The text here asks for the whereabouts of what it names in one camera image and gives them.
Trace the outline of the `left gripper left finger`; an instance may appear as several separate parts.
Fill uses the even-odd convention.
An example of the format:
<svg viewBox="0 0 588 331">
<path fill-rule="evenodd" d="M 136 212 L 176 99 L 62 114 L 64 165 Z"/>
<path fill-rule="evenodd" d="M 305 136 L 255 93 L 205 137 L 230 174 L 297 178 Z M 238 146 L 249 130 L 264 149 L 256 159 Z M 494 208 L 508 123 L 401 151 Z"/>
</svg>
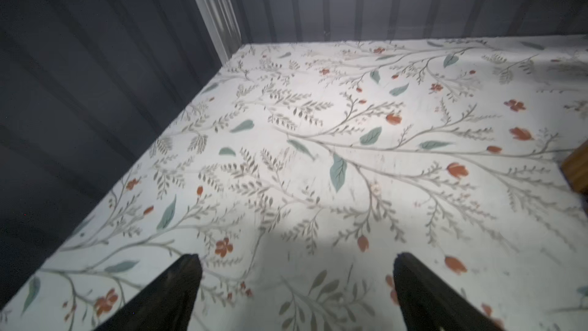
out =
<svg viewBox="0 0 588 331">
<path fill-rule="evenodd" d="M 202 281 L 197 254 L 184 254 L 98 330 L 186 330 Z"/>
</svg>

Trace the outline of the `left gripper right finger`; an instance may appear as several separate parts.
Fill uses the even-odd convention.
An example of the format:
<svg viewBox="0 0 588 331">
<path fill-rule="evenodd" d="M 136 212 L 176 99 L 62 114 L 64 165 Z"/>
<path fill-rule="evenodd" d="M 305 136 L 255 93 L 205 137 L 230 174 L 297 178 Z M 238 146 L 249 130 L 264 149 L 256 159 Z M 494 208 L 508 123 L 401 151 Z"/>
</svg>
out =
<svg viewBox="0 0 588 331">
<path fill-rule="evenodd" d="M 501 329 L 411 253 L 396 257 L 394 284 L 409 331 Z"/>
</svg>

